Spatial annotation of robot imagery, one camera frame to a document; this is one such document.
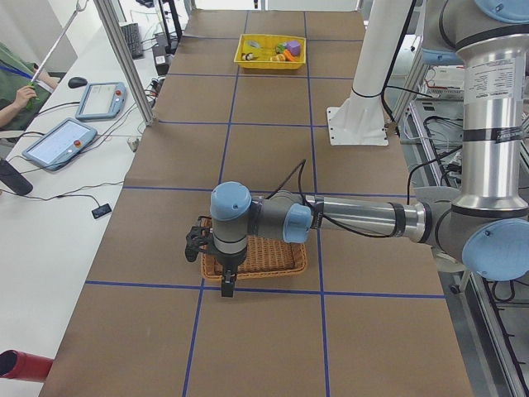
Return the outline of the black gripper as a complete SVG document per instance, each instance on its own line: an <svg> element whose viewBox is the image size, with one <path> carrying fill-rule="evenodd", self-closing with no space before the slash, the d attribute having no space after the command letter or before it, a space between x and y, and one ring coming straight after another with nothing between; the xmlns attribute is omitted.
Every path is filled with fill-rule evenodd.
<svg viewBox="0 0 529 397"><path fill-rule="evenodd" d="M222 266L221 296L232 298L235 291L238 267L245 261L245 250L237 253L216 251L216 261Z"/></svg>

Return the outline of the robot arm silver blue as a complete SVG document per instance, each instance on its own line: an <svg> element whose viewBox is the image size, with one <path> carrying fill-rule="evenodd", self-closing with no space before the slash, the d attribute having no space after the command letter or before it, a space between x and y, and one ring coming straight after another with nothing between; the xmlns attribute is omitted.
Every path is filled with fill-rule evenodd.
<svg viewBox="0 0 529 397"><path fill-rule="evenodd" d="M284 190L252 196L243 184L219 184L212 230L195 242L222 265L222 295L234 293L249 237L303 243L312 229L332 227L425 243L490 280L525 275L528 205L518 180L527 51L525 1L428 2L425 62L465 67L461 187L445 202L403 205Z"/></svg>

